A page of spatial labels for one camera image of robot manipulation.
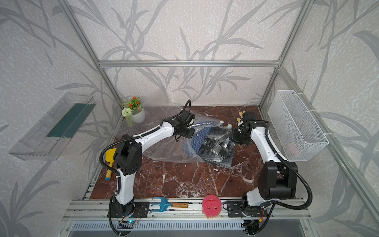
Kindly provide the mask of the black plaid shirt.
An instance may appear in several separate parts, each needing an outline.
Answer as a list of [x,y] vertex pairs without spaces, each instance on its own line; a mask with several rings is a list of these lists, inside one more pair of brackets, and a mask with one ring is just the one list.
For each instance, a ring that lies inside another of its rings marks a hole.
[[231,168],[235,151],[235,143],[231,140],[232,131],[230,124],[204,127],[192,139],[184,141],[182,150],[189,158],[201,158],[204,162]]

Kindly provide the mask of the clear plastic vacuum bag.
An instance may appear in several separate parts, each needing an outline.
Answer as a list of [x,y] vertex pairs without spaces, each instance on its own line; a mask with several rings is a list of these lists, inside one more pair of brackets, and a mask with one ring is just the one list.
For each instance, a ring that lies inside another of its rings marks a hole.
[[[116,133],[116,138],[121,140],[125,135],[137,135],[146,132],[156,126],[158,126],[164,118],[171,117],[180,112],[180,106],[174,105],[158,105],[149,104],[145,108],[145,120],[142,123],[135,123],[129,126],[124,119]],[[191,112],[195,115],[194,123],[192,127],[195,129],[195,133],[199,132],[204,127],[208,126],[227,126],[229,124],[224,123],[223,120],[217,119],[214,116],[201,113],[198,107],[191,109]],[[187,153],[182,150],[182,145],[186,138],[175,139],[175,137],[166,138],[159,143],[148,148],[143,156],[162,162],[171,163],[206,163],[201,158],[189,158]]]

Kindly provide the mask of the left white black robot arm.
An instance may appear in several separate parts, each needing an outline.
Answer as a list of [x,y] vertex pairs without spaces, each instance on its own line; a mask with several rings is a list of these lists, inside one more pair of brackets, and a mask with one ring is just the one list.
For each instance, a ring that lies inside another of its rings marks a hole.
[[164,118],[158,126],[137,135],[126,135],[125,139],[103,149],[99,162],[117,178],[117,190],[110,200],[111,210],[117,210],[122,215],[132,212],[135,175],[142,166],[143,153],[172,136],[175,139],[181,137],[191,139],[195,132],[192,127],[194,119],[195,115],[191,113],[191,100],[188,100],[178,114]]

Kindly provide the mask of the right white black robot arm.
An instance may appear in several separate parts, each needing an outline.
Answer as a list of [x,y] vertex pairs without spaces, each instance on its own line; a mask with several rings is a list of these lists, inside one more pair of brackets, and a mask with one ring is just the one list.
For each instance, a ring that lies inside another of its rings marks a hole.
[[[238,128],[233,129],[232,141],[240,145],[255,144],[263,160],[263,168],[258,179],[258,186],[246,192],[241,198],[241,211],[249,215],[253,210],[267,206],[279,205],[292,210],[308,208],[313,201],[310,185],[299,174],[295,162],[290,162],[279,151],[273,141],[267,120],[259,120],[254,112],[239,112]],[[307,199],[301,205],[290,205],[283,201],[294,199],[297,182],[306,189]]]

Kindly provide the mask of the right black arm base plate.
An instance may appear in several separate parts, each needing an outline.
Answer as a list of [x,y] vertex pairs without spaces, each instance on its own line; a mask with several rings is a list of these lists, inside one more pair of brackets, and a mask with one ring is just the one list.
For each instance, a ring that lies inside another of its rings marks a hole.
[[250,206],[242,201],[225,201],[223,209],[228,212],[229,218],[262,218],[267,217],[267,211],[259,206]]

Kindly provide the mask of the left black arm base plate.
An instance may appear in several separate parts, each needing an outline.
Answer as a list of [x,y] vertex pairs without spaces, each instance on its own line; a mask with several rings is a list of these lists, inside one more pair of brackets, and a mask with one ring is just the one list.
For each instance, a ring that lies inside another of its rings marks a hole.
[[149,202],[131,202],[122,205],[113,201],[108,210],[109,218],[147,218],[149,211]]

